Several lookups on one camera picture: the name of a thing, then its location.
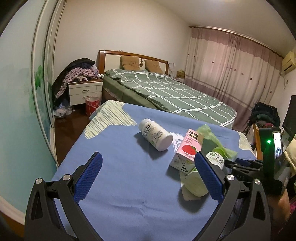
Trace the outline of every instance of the person's hand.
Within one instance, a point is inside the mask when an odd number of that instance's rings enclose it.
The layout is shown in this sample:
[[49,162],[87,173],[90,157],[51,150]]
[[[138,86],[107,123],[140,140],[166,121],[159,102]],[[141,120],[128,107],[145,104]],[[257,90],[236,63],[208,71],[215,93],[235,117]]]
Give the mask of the person's hand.
[[275,225],[284,223],[290,215],[290,202],[287,189],[282,196],[266,195],[268,205],[272,208],[271,220]]

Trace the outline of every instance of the strawberry picture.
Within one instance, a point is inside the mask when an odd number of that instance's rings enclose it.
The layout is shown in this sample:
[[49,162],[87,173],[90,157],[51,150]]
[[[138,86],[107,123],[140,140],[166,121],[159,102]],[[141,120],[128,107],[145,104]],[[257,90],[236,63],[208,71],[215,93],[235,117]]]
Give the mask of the strawberry picture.
[[185,145],[181,149],[182,151],[186,152],[189,155],[195,155],[197,153],[197,150],[195,149],[195,147],[190,145]]

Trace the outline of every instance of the pink carton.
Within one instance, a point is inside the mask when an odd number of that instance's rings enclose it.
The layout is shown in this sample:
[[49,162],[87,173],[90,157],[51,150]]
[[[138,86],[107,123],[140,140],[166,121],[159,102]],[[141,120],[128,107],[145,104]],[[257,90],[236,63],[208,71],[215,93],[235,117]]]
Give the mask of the pink carton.
[[172,159],[170,166],[189,174],[194,168],[194,157],[202,148],[203,135],[189,129]]

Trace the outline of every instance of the green plastic bag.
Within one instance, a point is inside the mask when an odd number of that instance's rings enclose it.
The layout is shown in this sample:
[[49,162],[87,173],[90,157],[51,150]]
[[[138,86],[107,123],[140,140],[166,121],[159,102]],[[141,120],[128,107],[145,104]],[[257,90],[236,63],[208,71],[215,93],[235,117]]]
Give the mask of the green plastic bag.
[[220,150],[225,153],[225,157],[230,161],[235,161],[237,158],[237,152],[225,148],[218,138],[212,133],[211,128],[208,125],[203,125],[196,130],[199,134],[204,136],[204,139],[214,142]]

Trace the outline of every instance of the paper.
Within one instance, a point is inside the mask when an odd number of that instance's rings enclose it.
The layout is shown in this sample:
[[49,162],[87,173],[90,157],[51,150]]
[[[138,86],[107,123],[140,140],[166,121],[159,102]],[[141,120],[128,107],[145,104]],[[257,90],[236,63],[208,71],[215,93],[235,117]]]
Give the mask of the paper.
[[173,132],[170,132],[173,136],[173,147],[174,147],[174,151],[176,153],[176,151],[178,150],[179,148],[179,145],[181,145],[183,139],[184,139],[184,136],[182,136],[181,134],[179,133],[173,133]]

